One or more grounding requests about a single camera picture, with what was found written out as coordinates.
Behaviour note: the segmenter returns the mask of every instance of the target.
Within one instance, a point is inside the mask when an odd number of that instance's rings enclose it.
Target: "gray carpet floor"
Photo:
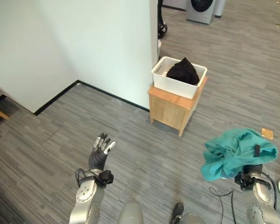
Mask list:
[[[264,171],[280,180],[280,4],[229,0],[210,25],[185,21],[185,12],[163,9],[168,33],[162,56],[208,68],[208,83],[185,128],[178,131],[149,114],[84,85],[77,85],[39,116],[10,99],[0,109],[0,224],[68,223],[75,203],[74,171],[87,168],[94,139],[107,132],[118,142],[106,168],[100,224],[116,223],[131,198],[142,205],[146,224],[169,222],[175,203],[206,223],[220,221],[220,202],[209,191],[235,189],[238,224],[248,223],[245,202],[233,180],[206,182],[200,173],[204,143],[233,127],[274,130],[279,157]],[[224,224],[232,223],[224,198]],[[280,215],[280,193],[278,192]]]

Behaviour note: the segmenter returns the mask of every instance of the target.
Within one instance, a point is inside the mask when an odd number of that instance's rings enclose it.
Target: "black shoe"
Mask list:
[[[171,222],[170,224],[177,224],[179,223],[179,220],[182,216],[182,213],[183,213],[183,204],[182,203],[177,203],[173,209],[173,212],[172,212],[172,219],[171,219]]]

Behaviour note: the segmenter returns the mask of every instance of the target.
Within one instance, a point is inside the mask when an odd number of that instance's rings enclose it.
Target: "teal cloth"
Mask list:
[[[255,157],[260,145],[260,157]],[[235,177],[244,165],[258,165],[277,158],[277,147],[251,129],[237,128],[205,143],[205,164],[201,167],[205,180]]]

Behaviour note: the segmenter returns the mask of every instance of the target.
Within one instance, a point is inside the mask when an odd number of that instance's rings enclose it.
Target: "robot finger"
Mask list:
[[[108,147],[104,150],[104,154],[108,155],[116,146],[116,142],[112,142]]]
[[[98,143],[100,142],[101,138],[104,136],[104,133],[101,133],[97,139],[95,140],[93,146],[92,146],[92,151],[95,151],[96,148],[98,147]]]
[[[106,139],[107,137],[108,137],[108,135],[107,135],[107,134],[104,134],[104,136],[101,137],[100,141],[98,142],[98,150],[99,150],[99,151],[101,150],[101,147],[102,147],[102,145],[103,145],[103,143],[104,143],[104,141],[105,141],[105,139]]]
[[[104,149],[106,148],[106,146],[108,145],[108,143],[110,142],[110,138],[107,138],[104,142],[103,142],[103,144],[102,144],[102,147],[101,147],[101,150],[102,151],[104,151]]]

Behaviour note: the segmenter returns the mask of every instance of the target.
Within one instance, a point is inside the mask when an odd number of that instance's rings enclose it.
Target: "black cloth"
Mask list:
[[[167,73],[167,77],[191,85],[196,85],[200,81],[196,69],[187,58],[183,58],[182,61],[176,63]]]

